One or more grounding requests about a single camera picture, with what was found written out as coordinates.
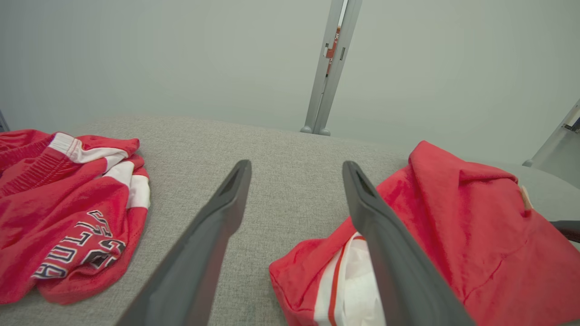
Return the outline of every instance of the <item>gray fabric surface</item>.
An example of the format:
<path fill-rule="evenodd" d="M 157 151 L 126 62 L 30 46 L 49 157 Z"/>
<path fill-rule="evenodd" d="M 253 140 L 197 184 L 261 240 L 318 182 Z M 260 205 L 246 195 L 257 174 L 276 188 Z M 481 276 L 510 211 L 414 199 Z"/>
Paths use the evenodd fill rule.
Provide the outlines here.
<path fill-rule="evenodd" d="M 406 165 L 409 154 L 388 144 L 191 118 L 117 118 L 73 134 L 141 140 L 151 179 L 141 242 L 126 274 L 103 293 L 59 306 L 33 291 L 0 306 L 2 325 L 114 324 L 229 170 L 246 158 L 253 167 L 247 208 L 227 247 L 210 325 L 283 325 L 268 266 L 299 241 L 327 237 L 347 217 L 342 162 L 356 161 L 376 185 Z M 575 187 L 530 168 L 500 167 L 520 177 L 547 218 L 569 219 L 579 211 Z"/>

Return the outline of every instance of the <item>red fabric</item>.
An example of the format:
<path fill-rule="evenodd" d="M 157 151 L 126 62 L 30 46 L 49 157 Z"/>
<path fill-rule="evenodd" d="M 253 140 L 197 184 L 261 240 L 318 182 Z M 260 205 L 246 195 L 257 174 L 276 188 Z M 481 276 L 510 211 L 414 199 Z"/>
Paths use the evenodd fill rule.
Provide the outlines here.
<path fill-rule="evenodd" d="M 526 211 L 517 178 L 427 142 L 377 187 L 478 325 L 556 325 L 580 318 L 580 253 Z M 313 325 L 324 267 L 355 229 L 307 240 L 270 265 L 289 325 Z"/>
<path fill-rule="evenodd" d="M 103 291 L 124 274 L 143 230 L 147 208 L 127 208 L 128 186 L 102 176 L 107 159 L 75 163 L 72 154 L 49 147 L 54 138 L 32 130 L 0 133 L 1 304 L 35 285 L 61 304 Z M 81 139 L 83 150 L 125 151 L 133 174 L 148 177 L 134 154 L 137 139 L 83 136 L 71 148 Z"/>

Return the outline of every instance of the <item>gray wall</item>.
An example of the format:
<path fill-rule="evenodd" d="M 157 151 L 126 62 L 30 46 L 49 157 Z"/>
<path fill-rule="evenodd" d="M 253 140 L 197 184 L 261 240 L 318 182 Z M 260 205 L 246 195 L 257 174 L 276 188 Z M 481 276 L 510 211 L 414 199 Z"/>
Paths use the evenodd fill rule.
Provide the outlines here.
<path fill-rule="evenodd" d="M 578 99 L 578 0 L 363 0 L 327 128 L 521 164 Z"/>
<path fill-rule="evenodd" d="M 1 0 L 11 129 L 188 115 L 298 131 L 330 0 Z"/>

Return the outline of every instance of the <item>red jacket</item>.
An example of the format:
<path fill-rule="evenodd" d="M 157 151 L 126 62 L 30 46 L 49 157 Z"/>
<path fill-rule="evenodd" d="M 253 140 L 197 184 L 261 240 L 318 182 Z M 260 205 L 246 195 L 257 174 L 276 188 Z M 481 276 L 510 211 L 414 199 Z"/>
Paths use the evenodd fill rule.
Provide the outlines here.
<path fill-rule="evenodd" d="M 0 303 L 69 304 L 127 270 L 149 207 L 138 139 L 0 133 Z"/>
<path fill-rule="evenodd" d="M 422 142 L 376 189 L 478 325 L 580 318 L 580 252 L 526 209 L 515 176 Z M 348 218 L 327 239 L 303 241 L 270 265 L 289 325 L 343 325 L 348 299 L 373 295 L 372 287 L 357 293 L 341 284 L 353 268 L 345 252 L 359 238 Z"/>

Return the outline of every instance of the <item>red cloth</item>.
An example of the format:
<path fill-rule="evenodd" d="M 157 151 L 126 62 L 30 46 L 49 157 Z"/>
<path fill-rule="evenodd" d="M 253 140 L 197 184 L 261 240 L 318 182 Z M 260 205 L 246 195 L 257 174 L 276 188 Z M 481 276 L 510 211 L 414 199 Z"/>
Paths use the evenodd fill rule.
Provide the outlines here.
<path fill-rule="evenodd" d="M 139 140 L 0 133 L 0 303 L 69 304 L 127 269 L 149 205 Z"/>
<path fill-rule="evenodd" d="M 557 325 L 580 318 L 580 253 L 535 210 L 517 178 L 427 142 L 377 187 L 478 325 Z M 289 325 L 316 325 L 327 263 L 355 233 L 299 243 L 270 265 Z"/>

